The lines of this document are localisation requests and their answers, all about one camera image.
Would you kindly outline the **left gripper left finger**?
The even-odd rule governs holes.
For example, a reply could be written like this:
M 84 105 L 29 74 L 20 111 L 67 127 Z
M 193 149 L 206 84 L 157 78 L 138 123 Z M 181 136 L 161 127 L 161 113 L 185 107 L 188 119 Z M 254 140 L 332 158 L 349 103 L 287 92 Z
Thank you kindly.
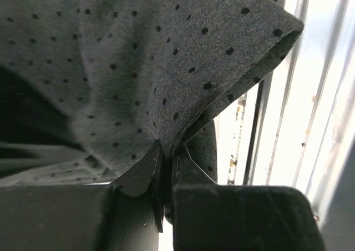
M 163 150 L 156 140 L 110 184 L 1 189 L 2 250 L 157 250 Z

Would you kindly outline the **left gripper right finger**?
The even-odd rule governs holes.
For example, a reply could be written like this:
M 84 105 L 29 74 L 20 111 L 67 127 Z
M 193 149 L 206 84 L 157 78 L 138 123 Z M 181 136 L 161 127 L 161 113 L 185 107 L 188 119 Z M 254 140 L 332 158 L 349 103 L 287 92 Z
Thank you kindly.
M 181 148 L 173 158 L 175 250 L 324 250 L 307 198 L 285 186 L 218 185 Z

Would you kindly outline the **dark grey dotted skirt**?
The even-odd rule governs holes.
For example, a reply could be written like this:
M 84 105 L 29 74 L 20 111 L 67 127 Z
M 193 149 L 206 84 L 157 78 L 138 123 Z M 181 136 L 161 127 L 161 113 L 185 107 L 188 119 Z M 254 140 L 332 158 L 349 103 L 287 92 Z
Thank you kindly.
M 1 83 L 65 115 L 89 158 L 1 179 L 108 182 L 154 140 L 217 180 L 214 118 L 274 70 L 303 23 L 272 0 L 1 0 Z

